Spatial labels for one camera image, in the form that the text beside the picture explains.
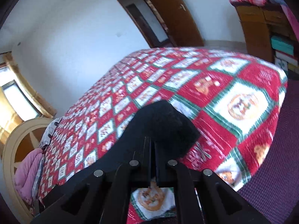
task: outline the silver bolt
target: silver bolt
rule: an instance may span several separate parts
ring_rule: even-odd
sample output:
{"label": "silver bolt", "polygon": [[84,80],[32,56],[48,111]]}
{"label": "silver bolt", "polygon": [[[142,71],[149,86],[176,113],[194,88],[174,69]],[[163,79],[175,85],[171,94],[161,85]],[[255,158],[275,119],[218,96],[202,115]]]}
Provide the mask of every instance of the silver bolt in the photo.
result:
{"label": "silver bolt", "polygon": [[135,167],[135,166],[137,166],[137,165],[139,164],[139,162],[138,162],[137,160],[131,160],[131,161],[129,162],[129,164],[130,164],[132,167]]}
{"label": "silver bolt", "polygon": [[96,177],[101,177],[103,174],[104,172],[100,169],[94,171],[94,176]]}
{"label": "silver bolt", "polygon": [[177,164],[178,164],[178,162],[176,160],[171,159],[168,161],[168,165],[170,165],[170,166],[176,166]]}
{"label": "silver bolt", "polygon": [[205,169],[204,170],[204,175],[211,176],[212,174],[213,174],[212,170],[210,170],[210,169]]}

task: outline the wooden cabinet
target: wooden cabinet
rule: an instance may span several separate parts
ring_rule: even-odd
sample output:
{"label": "wooden cabinet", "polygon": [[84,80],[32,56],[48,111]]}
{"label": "wooden cabinet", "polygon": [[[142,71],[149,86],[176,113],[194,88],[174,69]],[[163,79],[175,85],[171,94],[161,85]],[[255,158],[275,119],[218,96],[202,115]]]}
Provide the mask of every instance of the wooden cabinet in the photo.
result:
{"label": "wooden cabinet", "polygon": [[249,3],[235,6],[243,28],[247,52],[268,62],[274,62],[271,46],[273,34],[297,41],[292,27],[279,5],[258,7]]}

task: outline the black garment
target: black garment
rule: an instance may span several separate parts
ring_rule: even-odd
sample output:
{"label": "black garment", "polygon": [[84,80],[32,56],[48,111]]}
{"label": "black garment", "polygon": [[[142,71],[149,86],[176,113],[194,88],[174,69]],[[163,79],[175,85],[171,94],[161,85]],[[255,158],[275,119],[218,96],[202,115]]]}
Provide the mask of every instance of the black garment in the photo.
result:
{"label": "black garment", "polygon": [[75,185],[101,169],[116,170],[122,163],[133,159],[134,152],[143,149],[146,136],[160,144],[168,159],[183,157],[193,146],[200,133],[193,123],[166,100],[155,102],[138,110],[119,140],[91,166],[72,176],[64,185],[56,185],[43,199],[47,208],[63,194],[72,191]]}

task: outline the window frame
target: window frame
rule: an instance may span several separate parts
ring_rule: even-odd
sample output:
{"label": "window frame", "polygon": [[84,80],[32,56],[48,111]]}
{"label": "window frame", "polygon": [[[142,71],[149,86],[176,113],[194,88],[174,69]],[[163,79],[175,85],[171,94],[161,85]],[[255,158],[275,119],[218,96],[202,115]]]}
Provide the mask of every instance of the window frame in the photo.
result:
{"label": "window frame", "polygon": [[18,84],[17,84],[17,82],[15,80],[12,80],[12,81],[4,84],[2,86],[3,92],[5,91],[5,89],[11,87],[12,85],[15,85],[17,87],[17,89],[20,91],[20,93],[23,95],[23,97],[26,99],[26,101],[29,103],[29,105],[34,109],[35,112],[37,112],[37,116],[34,119],[41,117],[42,116],[41,112],[30,102],[30,100],[23,93],[23,91],[20,89],[20,87],[18,86]]}

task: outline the curtain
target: curtain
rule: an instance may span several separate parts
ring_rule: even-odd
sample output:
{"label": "curtain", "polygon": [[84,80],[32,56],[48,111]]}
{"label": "curtain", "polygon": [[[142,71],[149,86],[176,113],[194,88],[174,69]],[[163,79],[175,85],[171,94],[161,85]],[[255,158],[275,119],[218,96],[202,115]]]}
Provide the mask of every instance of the curtain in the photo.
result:
{"label": "curtain", "polygon": [[0,154],[10,133],[23,122],[0,87]]}
{"label": "curtain", "polygon": [[26,97],[30,102],[47,118],[52,119],[57,111],[37,92],[27,80],[22,76],[19,71],[18,65],[15,63],[11,52],[4,54],[4,62],[9,67],[9,69],[15,74],[16,82],[21,88]]}

